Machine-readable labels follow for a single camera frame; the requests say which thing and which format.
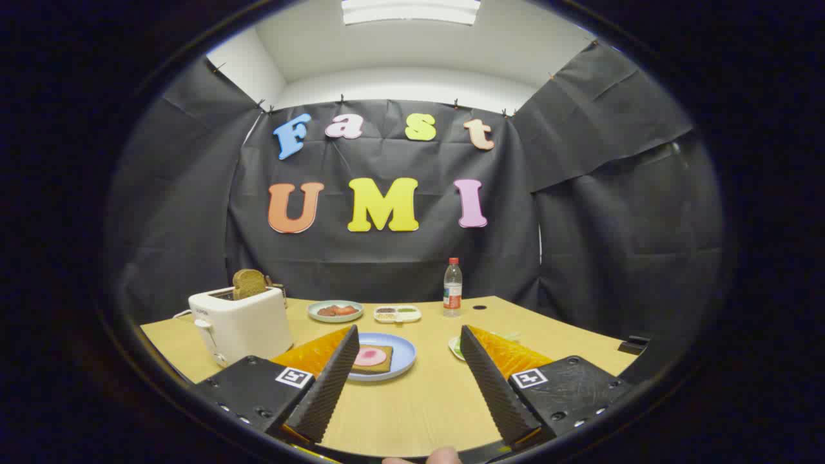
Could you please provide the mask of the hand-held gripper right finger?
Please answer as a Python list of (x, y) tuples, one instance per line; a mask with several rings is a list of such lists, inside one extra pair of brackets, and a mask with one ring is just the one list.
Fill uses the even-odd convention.
[(633, 385), (586, 361), (552, 361), (465, 324), (460, 349), (504, 443), (524, 449), (592, 422)]

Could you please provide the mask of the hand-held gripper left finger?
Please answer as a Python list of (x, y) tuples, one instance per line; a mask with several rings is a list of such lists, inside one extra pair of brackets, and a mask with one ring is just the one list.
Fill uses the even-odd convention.
[(354, 324), (272, 360), (248, 355), (198, 382), (214, 409), (288, 443), (320, 443), (360, 350)]

